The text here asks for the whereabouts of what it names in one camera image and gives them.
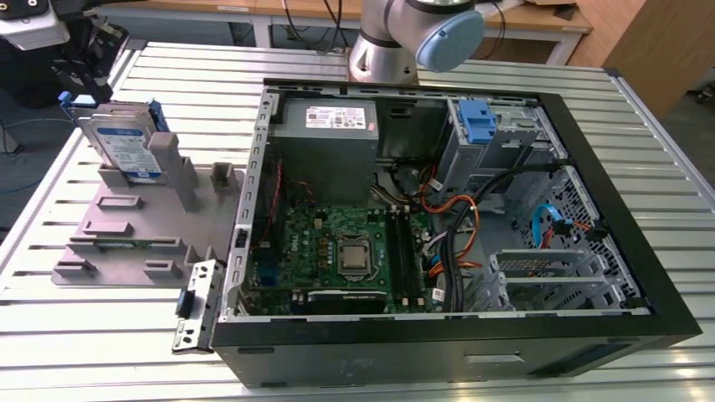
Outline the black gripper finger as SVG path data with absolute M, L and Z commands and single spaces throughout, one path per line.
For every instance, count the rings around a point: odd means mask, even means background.
M 89 95 L 99 103 L 111 100 L 113 90 L 107 78 L 96 78 L 83 63 L 56 62 L 52 66 L 63 88 L 77 95 Z

